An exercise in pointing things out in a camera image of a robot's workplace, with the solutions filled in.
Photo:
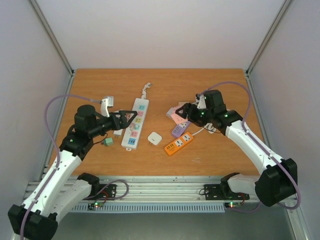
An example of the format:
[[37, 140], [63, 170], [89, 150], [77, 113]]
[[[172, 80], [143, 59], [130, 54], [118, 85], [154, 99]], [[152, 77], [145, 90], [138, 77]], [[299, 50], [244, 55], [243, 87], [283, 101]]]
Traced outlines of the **pink cube socket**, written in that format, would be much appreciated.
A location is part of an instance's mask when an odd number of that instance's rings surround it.
[[180, 107], [182, 107], [184, 104], [186, 104], [186, 101], [179, 102], [177, 106], [171, 107], [166, 115], [173, 120], [177, 125], [186, 123], [188, 120], [185, 118], [180, 117], [178, 114], [176, 114], [176, 110]]

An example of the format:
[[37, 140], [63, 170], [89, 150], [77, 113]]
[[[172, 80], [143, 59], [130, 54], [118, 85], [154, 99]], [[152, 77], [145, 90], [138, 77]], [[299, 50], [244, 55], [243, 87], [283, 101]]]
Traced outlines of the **white charger with pink cable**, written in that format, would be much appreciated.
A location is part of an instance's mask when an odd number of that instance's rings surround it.
[[119, 130], [114, 130], [113, 131], [113, 135], [114, 135], [115, 138], [121, 137], [122, 133], [123, 133], [123, 129], [119, 129]]

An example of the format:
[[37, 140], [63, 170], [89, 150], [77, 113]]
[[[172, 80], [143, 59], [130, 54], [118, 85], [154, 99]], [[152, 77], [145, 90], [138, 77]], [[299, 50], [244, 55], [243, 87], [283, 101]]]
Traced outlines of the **white power strip pastel sockets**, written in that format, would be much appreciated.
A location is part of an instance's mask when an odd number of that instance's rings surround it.
[[139, 139], [142, 133], [142, 128], [146, 119], [146, 114], [149, 106], [149, 100], [147, 99], [147, 89], [151, 87], [151, 83], [148, 82], [142, 89], [140, 98], [136, 98], [132, 107], [133, 111], [137, 112], [137, 115], [133, 118], [133, 121], [128, 128], [125, 129], [121, 146], [127, 151], [136, 150], [138, 147]]

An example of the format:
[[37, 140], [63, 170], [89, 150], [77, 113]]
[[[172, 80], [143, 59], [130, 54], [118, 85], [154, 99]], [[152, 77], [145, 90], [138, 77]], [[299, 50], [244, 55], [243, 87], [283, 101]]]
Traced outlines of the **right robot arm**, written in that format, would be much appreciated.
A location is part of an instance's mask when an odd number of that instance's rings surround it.
[[225, 105], [199, 109], [195, 104], [186, 103], [175, 113], [198, 127], [212, 124], [224, 136], [232, 140], [251, 160], [259, 177], [245, 176], [234, 172], [220, 180], [220, 191], [225, 198], [237, 193], [255, 195], [267, 207], [295, 195], [301, 204], [298, 188], [298, 167], [291, 158], [284, 159], [264, 144], [248, 127], [244, 119]]

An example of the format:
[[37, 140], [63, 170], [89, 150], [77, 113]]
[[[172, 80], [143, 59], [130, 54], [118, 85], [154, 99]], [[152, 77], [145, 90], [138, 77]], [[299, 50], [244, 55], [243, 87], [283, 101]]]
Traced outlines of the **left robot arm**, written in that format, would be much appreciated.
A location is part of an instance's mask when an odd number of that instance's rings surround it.
[[64, 193], [60, 191], [94, 146], [94, 138], [110, 130], [128, 128], [137, 114], [134, 110], [120, 110], [103, 116], [89, 104], [77, 109], [74, 125], [68, 130], [45, 177], [21, 205], [14, 204], [8, 211], [16, 240], [52, 239], [59, 222], [79, 201], [96, 199], [100, 195], [100, 179], [89, 173], [79, 175]]

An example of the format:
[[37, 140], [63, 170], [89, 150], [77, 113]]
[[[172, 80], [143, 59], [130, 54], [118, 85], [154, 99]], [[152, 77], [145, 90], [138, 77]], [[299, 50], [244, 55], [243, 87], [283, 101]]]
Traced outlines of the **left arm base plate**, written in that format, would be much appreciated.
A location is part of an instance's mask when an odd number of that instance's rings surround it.
[[117, 185], [116, 184], [110, 184], [106, 188], [104, 188], [98, 195], [95, 196], [89, 196], [85, 198], [84, 200], [105, 200], [106, 198], [115, 198], [116, 197], [116, 191], [117, 191]]

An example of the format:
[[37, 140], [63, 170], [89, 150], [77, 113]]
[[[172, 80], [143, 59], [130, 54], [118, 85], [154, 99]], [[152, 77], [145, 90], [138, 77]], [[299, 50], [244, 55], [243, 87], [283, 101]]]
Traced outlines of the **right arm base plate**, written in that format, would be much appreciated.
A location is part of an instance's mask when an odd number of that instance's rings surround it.
[[219, 184], [205, 184], [198, 194], [204, 196], [207, 201], [246, 201], [250, 199], [250, 196], [244, 193], [231, 192], [228, 196], [224, 196]]

